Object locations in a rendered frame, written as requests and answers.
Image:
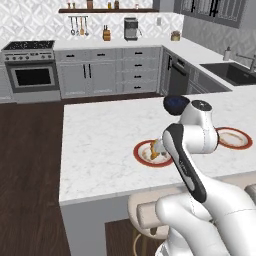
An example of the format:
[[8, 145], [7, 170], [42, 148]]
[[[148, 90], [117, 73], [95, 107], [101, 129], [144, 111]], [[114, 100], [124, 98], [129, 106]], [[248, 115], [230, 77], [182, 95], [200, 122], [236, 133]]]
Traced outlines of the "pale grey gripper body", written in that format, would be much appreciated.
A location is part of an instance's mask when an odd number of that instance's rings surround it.
[[168, 151], [165, 149], [163, 145], [163, 141], [161, 139], [158, 139], [155, 143], [155, 151], [157, 153], [160, 153], [161, 155], [167, 155]]

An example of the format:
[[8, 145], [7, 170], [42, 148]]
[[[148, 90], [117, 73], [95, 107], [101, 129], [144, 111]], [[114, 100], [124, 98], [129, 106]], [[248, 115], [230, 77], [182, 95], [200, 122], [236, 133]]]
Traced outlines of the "chicken drumstick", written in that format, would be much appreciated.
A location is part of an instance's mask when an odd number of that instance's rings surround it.
[[157, 158], [157, 157], [159, 156], [159, 154], [160, 154], [160, 153], [158, 153], [158, 152], [155, 151], [155, 148], [154, 148], [155, 143], [156, 143], [156, 140], [154, 140], [154, 141], [152, 141], [152, 142], [150, 143], [150, 151], [151, 151], [150, 159], [151, 159], [151, 160], [154, 160], [154, 159]]

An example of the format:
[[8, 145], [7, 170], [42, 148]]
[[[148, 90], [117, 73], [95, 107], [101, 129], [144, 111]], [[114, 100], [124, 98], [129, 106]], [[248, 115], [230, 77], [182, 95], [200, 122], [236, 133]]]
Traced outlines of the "dark blue bowl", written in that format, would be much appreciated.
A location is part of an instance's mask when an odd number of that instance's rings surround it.
[[163, 100], [164, 109], [173, 116], [180, 116], [190, 100], [184, 96], [166, 96]]

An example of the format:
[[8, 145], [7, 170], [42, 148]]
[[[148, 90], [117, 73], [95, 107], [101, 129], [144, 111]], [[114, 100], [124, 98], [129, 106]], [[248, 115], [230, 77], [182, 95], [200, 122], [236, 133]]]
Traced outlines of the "red rimmed plate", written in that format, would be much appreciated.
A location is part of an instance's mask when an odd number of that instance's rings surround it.
[[169, 154], [159, 153], [154, 159], [151, 158], [152, 143], [153, 140], [145, 140], [138, 143], [133, 150], [133, 155], [135, 159], [139, 163], [148, 167], [159, 168], [171, 165], [173, 163], [173, 160]]
[[220, 127], [216, 131], [219, 135], [219, 144], [234, 150], [245, 150], [253, 145], [252, 138], [245, 132], [231, 127]]

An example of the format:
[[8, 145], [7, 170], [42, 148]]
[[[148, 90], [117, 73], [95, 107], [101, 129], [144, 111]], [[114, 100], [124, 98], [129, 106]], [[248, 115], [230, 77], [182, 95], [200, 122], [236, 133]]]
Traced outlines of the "beige bar stool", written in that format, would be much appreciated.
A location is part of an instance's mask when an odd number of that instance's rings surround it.
[[157, 248], [155, 256], [214, 256], [214, 245], [203, 243], [204, 234], [200, 234], [199, 241], [193, 241], [192, 247], [189, 247], [177, 231], [158, 219], [156, 202], [163, 197], [177, 199], [179, 202], [184, 200], [188, 211], [201, 221], [201, 224], [197, 225], [197, 231], [202, 231], [203, 224], [210, 220], [210, 214], [203, 205], [194, 200], [189, 193], [183, 193], [178, 188], [131, 195], [128, 199], [128, 215], [134, 228], [148, 238], [164, 239]]

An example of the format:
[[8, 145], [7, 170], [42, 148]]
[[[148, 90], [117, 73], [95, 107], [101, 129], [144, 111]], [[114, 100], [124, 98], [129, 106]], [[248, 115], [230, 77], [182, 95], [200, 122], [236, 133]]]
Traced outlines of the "dark dishwasher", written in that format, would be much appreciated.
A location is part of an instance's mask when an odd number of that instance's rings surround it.
[[185, 95], [187, 92], [190, 67], [181, 58], [174, 57], [170, 66], [169, 95]]

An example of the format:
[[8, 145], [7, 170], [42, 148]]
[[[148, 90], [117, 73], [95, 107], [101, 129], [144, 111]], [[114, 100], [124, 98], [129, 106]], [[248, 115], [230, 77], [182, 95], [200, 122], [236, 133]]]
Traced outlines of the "grey cupboard run under sink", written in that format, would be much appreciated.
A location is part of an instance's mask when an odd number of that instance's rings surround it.
[[218, 93], [229, 92], [230, 89], [225, 87], [218, 81], [209, 77], [197, 68], [190, 68], [190, 76], [188, 82], [188, 94], [206, 94], [206, 93]]

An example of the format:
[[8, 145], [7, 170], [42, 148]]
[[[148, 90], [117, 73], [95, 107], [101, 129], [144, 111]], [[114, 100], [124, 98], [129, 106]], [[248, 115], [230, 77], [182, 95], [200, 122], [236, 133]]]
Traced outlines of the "grey base cupboard run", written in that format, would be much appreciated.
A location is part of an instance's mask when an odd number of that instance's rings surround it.
[[155, 92], [159, 47], [62, 49], [55, 52], [63, 98]]

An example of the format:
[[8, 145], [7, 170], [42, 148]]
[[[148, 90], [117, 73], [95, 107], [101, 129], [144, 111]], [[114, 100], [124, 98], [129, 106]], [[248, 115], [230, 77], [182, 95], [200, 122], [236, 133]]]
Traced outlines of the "black sink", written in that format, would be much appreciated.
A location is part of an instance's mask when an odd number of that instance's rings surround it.
[[256, 73], [237, 63], [202, 64], [202, 67], [234, 86], [256, 85]]

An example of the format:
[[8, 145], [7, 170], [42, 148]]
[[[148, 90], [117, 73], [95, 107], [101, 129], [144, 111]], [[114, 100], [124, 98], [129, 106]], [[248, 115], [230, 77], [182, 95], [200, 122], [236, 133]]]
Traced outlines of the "grey coffee machine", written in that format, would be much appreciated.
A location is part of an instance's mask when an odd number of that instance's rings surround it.
[[135, 17], [124, 19], [124, 39], [126, 41], [137, 41], [138, 20]]

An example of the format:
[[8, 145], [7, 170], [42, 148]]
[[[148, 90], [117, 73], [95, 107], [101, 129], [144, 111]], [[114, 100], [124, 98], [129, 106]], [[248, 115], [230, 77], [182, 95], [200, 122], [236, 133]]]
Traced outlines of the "wooden knife block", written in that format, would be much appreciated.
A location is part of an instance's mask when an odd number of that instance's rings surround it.
[[108, 26], [107, 25], [104, 25], [103, 26], [103, 35], [102, 35], [102, 38], [104, 41], [110, 41], [111, 40], [111, 32], [110, 30], [108, 29]]

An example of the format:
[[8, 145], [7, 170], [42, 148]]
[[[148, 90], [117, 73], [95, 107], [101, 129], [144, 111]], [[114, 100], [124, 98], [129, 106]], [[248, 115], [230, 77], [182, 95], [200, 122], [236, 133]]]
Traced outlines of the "steel range with oven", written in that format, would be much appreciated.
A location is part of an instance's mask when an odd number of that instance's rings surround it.
[[18, 103], [61, 99], [54, 43], [54, 40], [12, 41], [1, 50], [14, 98]]

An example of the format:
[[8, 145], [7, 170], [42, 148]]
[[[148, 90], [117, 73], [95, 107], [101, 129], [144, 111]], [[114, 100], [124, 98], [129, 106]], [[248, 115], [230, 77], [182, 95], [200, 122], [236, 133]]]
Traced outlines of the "grey wall cupboards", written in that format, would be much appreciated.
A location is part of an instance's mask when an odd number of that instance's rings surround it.
[[205, 21], [239, 28], [248, 0], [174, 0], [174, 11]]

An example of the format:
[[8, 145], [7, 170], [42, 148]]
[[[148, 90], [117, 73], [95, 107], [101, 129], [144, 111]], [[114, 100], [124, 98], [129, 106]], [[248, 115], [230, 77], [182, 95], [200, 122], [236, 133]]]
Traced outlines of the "dark wooden wall shelf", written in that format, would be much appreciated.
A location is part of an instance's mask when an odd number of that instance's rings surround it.
[[61, 8], [58, 13], [155, 13], [159, 12], [153, 8], [139, 8], [139, 9], [67, 9]]

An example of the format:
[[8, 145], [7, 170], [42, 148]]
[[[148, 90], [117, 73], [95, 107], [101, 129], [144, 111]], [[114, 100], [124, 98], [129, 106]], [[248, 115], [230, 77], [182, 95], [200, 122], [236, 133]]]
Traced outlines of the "rail with hanging utensils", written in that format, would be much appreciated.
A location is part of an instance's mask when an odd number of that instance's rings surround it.
[[72, 36], [88, 36], [87, 16], [69, 16]]

